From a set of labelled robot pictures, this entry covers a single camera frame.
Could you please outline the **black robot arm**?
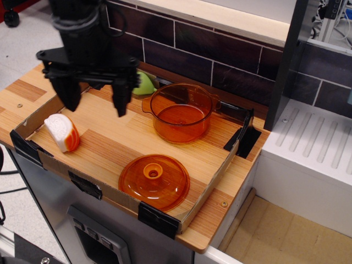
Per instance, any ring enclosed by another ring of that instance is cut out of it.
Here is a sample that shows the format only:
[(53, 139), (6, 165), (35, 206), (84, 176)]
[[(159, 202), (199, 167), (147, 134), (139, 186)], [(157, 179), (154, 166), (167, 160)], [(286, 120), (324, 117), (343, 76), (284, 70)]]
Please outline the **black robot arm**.
[(39, 51), (37, 59), (44, 65), (57, 96), (70, 111), (81, 99), (80, 83), (99, 90), (113, 89), (112, 100), (119, 117), (127, 112), (132, 90), (139, 85), (139, 61), (112, 43), (127, 29), (123, 20), (119, 32), (108, 27), (107, 1), (50, 1), (52, 24), (59, 31), (63, 47)]

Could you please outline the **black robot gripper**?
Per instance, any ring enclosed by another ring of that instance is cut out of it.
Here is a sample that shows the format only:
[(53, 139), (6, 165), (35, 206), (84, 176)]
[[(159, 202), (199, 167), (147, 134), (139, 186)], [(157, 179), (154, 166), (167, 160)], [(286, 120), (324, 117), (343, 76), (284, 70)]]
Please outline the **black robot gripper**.
[(43, 62), (45, 78), (50, 79), (64, 106), (72, 112), (77, 109), (79, 82), (111, 85), (118, 117), (126, 115), (132, 88), (139, 85), (139, 61), (114, 47), (112, 40), (125, 34), (127, 22), (117, 31), (103, 19), (53, 19), (52, 23), (63, 47), (40, 50), (36, 57)]

